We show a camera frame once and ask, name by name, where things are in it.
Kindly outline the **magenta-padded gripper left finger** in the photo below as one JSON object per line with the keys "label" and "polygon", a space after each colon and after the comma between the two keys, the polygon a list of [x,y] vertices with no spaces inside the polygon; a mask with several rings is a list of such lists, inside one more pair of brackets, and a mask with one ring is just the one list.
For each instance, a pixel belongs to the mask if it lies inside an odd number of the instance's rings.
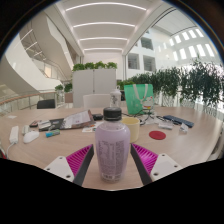
{"label": "magenta-padded gripper left finger", "polygon": [[67,157],[58,156],[44,170],[81,186],[93,155],[94,147],[90,144]]}

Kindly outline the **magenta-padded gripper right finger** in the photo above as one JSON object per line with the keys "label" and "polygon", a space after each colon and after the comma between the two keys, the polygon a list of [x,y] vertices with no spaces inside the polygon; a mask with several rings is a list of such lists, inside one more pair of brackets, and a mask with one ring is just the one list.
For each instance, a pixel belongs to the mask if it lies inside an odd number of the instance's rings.
{"label": "magenta-padded gripper right finger", "polygon": [[131,144],[131,155],[143,185],[152,183],[182,169],[182,167],[167,154],[162,153],[157,155],[134,143]]}

